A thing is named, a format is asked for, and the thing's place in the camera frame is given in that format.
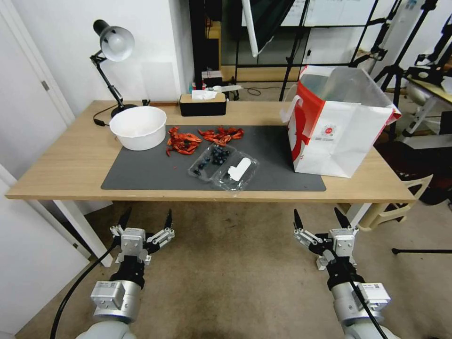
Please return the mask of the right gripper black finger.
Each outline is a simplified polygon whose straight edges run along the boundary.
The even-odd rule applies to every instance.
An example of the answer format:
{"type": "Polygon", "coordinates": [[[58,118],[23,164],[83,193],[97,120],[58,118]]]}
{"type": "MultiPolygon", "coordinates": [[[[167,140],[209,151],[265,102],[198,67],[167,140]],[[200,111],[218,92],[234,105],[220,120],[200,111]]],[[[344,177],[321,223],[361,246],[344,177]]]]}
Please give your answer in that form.
{"type": "Polygon", "coordinates": [[[341,231],[345,232],[346,234],[355,236],[358,233],[358,228],[351,225],[348,218],[339,210],[338,207],[334,208],[334,212],[340,224],[341,231]]]}
{"type": "Polygon", "coordinates": [[[324,251],[323,240],[303,227],[301,217],[297,209],[294,209],[293,225],[293,236],[300,244],[305,246],[310,252],[324,251]]]}

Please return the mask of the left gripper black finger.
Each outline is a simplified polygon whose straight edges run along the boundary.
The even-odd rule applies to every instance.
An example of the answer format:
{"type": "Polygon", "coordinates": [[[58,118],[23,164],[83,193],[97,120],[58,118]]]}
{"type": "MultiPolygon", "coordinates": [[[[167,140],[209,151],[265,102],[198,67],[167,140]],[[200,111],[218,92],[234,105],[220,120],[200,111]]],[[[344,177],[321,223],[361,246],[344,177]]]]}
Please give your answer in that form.
{"type": "Polygon", "coordinates": [[[172,241],[175,237],[175,231],[172,228],[172,225],[173,225],[172,209],[169,209],[163,229],[147,237],[146,250],[159,251],[161,248],[166,246],[170,241],[172,241]]]}
{"type": "Polygon", "coordinates": [[[132,212],[132,207],[129,207],[119,218],[119,221],[110,227],[110,232],[113,236],[113,240],[120,240],[121,236],[124,234],[127,223],[129,221],[132,212]]]}

